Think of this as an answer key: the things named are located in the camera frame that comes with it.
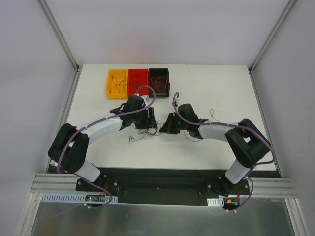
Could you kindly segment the red plastic bin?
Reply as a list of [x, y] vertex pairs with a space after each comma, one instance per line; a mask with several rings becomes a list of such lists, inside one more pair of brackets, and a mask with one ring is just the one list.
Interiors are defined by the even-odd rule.
[[137, 89], [142, 85], [148, 85], [147, 68], [131, 68], [128, 70], [127, 95], [130, 97], [135, 94]]

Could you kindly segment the black plastic bin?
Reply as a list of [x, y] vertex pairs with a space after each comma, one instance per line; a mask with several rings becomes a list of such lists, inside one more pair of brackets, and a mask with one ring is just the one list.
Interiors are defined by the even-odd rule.
[[149, 68], [149, 86], [154, 90], [156, 98], [168, 98], [170, 95], [170, 81], [168, 68]]

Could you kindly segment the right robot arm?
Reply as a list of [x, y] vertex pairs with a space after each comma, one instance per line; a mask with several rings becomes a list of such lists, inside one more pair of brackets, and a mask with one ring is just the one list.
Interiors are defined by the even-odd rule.
[[179, 134], [188, 132], [199, 140], [213, 139], [227, 142], [235, 156], [235, 161], [221, 179], [211, 184], [212, 190], [223, 196], [233, 194], [239, 182], [254, 166], [270, 152], [270, 143], [249, 120], [227, 124], [200, 119], [190, 103], [178, 105], [174, 102], [174, 112], [169, 113], [160, 133]]

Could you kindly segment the yellow plastic bin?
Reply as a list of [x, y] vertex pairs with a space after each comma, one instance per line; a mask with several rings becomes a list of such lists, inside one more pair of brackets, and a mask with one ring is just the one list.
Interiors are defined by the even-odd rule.
[[106, 94], [108, 99], [127, 99], [128, 69], [109, 69]]

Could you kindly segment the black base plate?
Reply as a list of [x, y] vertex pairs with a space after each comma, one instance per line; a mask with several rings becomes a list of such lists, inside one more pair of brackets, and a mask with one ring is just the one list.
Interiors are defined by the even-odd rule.
[[219, 197], [239, 201], [251, 192], [247, 179], [228, 183], [224, 170], [101, 168], [94, 185], [76, 175], [75, 190], [87, 192], [86, 202], [205, 206]]

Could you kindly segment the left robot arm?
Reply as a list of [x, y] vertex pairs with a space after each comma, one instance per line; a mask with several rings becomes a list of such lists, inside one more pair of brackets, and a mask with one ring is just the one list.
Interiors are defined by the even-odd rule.
[[153, 107], [147, 96], [132, 95], [126, 103], [112, 109], [105, 117], [83, 125], [65, 123], [52, 142], [48, 156], [57, 171], [66, 171], [87, 180], [87, 186], [99, 191], [104, 186], [101, 170], [86, 160], [88, 146], [105, 135], [119, 132], [132, 124], [136, 129], [156, 128]]

